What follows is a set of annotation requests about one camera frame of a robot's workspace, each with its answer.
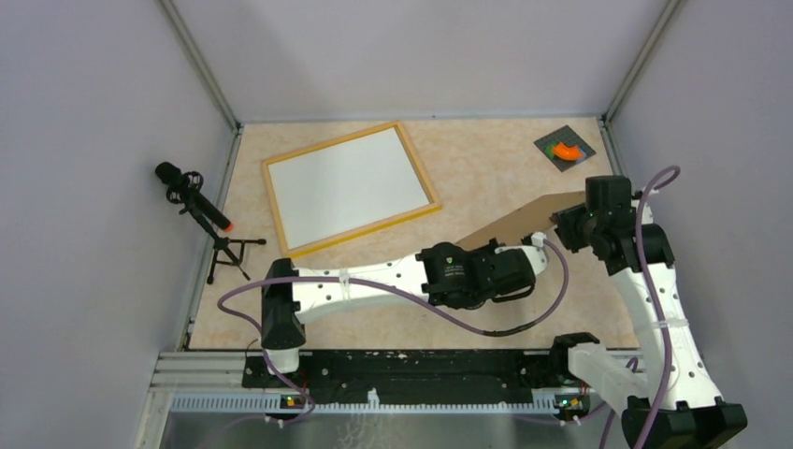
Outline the brown cardboard backing board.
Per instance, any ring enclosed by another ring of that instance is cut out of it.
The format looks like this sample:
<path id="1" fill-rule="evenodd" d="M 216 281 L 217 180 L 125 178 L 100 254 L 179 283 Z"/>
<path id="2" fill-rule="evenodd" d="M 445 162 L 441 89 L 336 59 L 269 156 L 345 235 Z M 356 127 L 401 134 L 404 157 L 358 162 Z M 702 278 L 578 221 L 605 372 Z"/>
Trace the brown cardboard backing board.
<path id="1" fill-rule="evenodd" d="M 540 196 L 463 237 L 455 245 L 464 250 L 474 250 L 483 247 L 491 239 L 509 246 L 518 245 L 522 238 L 550 229 L 553 213 L 579 205 L 584 202 L 584 198 L 584 191 Z"/>

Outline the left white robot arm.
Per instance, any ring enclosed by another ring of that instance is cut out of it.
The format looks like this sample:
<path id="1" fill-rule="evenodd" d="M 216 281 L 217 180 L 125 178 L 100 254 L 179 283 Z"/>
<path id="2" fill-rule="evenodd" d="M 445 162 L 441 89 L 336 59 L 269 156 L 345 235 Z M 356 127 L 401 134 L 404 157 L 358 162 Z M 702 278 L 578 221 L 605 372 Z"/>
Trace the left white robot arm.
<path id="1" fill-rule="evenodd" d="M 306 326 L 319 318 L 402 300 L 441 311 L 477 310 L 488 301 L 529 296 L 547 265 L 542 247 L 506 246 L 494 239 L 474 250 L 442 242 L 352 268 L 297 268 L 291 259 L 280 259 L 261 289 L 264 373 L 277 386 L 293 384 Z"/>

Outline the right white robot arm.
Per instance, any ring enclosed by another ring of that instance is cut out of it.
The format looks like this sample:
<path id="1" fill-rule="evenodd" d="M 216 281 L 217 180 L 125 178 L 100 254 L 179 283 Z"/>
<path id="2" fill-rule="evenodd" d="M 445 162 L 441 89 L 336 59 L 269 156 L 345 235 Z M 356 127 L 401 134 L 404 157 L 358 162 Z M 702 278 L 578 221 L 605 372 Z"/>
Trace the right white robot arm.
<path id="1" fill-rule="evenodd" d="M 624 176 L 585 182 L 584 202 L 552 214 L 563 246 L 592 250 L 622 296 L 640 343 L 644 374 L 593 337 L 555 339 L 548 360 L 561 385 L 592 386 L 634 448 L 720 448 L 747 426 L 742 405 L 724 400 L 700 356 L 677 288 L 664 229 L 646 215 Z"/>

